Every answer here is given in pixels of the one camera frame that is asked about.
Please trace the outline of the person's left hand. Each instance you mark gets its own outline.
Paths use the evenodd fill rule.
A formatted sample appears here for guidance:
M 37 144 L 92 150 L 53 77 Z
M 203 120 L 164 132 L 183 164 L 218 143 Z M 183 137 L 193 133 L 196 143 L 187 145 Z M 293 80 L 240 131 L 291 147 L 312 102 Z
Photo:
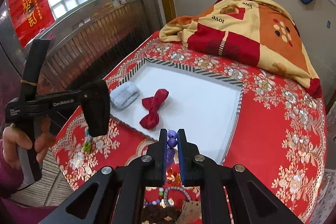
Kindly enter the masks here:
M 42 162 L 47 151 L 55 143 L 55 137 L 49 132 L 51 120 L 48 116 L 41 120 L 41 135 L 32 143 L 30 138 L 14 125 L 8 126 L 3 132 L 3 158 L 13 169 L 20 170 L 21 164 L 17 152 L 17 147 L 32 149 L 37 153 L 36 159 Z

